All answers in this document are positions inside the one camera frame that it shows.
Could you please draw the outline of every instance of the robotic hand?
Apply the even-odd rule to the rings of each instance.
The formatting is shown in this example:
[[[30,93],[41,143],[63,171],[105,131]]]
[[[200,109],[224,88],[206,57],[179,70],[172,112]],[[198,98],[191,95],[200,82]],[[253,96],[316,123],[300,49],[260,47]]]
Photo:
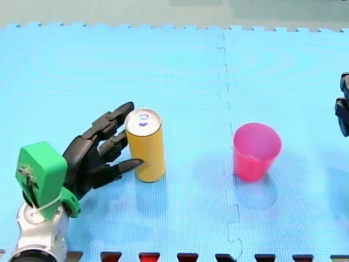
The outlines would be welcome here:
[[[340,80],[340,89],[344,97],[337,98],[335,114],[338,117],[339,127],[343,136],[349,136],[349,73],[343,73]]]
[[[130,159],[108,164],[128,144],[125,131],[115,133],[133,110],[134,104],[128,102],[105,113],[70,143],[63,156],[46,142],[21,149],[16,179],[25,203],[17,214],[20,237],[10,262],[66,260],[69,218],[81,212],[79,200],[143,163]]]

